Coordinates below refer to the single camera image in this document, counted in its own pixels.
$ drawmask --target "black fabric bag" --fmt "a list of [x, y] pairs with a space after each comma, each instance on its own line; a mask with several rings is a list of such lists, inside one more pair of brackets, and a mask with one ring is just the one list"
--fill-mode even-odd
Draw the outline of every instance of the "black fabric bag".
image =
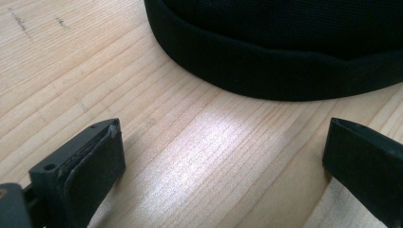
[[205, 81], [312, 101], [403, 82], [403, 1], [144, 0], [165, 52]]

